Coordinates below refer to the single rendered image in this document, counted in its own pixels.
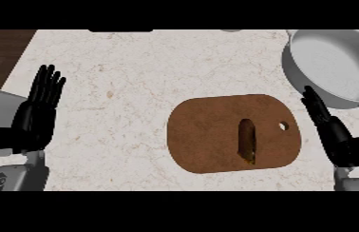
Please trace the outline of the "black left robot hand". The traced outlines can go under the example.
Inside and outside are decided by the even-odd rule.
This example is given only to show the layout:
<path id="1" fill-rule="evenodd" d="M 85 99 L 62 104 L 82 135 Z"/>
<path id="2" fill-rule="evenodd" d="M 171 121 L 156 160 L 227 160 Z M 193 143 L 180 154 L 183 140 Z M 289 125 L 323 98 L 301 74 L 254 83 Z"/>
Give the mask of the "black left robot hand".
<path id="1" fill-rule="evenodd" d="M 41 65 L 26 100 L 19 104 L 12 126 L 0 127 L 0 150 L 13 154 L 44 150 L 51 141 L 56 108 L 66 78 L 53 65 Z"/>

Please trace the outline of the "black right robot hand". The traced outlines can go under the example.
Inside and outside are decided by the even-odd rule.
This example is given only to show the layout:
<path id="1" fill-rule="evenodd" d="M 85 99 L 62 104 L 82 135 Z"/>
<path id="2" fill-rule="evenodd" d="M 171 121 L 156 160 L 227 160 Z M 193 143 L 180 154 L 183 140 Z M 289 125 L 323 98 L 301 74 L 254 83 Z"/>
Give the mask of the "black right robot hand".
<path id="1" fill-rule="evenodd" d="M 304 86 L 301 103 L 317 128 L 317 136 L 326 157 L 337 167 L 359 166 L 359 137 L 353 137 L 341 119 L 334 116 L 317 93 Z"/>

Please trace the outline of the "white pot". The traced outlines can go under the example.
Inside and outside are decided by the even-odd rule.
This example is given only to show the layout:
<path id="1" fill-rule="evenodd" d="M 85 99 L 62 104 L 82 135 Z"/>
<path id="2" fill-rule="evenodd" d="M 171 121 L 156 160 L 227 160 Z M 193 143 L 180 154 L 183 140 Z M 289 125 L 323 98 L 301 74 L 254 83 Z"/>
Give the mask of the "white pot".
<path id="1" fill-rule="evenodd" d="M 359 29 L 288 29 L 282 69 L 298 93 L 310 86 L 325 105 L 359 107 Z"/>

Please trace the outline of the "brown wooden cutting board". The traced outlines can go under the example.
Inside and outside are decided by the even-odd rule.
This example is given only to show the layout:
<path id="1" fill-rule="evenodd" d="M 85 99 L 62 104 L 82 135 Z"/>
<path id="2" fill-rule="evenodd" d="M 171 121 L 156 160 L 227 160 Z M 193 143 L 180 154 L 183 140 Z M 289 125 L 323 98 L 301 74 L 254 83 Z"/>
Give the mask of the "brown wooden cutting board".
<path id="1" fill-rule="evenodd" d="M 301 136 L 285 104 L 246 94 L 183 101 L 167 122 L 167 146 L 186 171 L 230 172 L 291 164 Z"/>

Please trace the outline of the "dark brown wooden panel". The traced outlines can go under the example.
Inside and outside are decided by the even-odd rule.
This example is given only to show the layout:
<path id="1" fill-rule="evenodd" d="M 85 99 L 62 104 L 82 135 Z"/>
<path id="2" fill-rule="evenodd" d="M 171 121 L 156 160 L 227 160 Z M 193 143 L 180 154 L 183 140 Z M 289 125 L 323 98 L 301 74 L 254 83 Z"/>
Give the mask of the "dark brown wooden panel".
<path id="1" fill-rule="evenodd" d="M 34 29 L 0 29 L 0 87 L 35 34 Z"/>

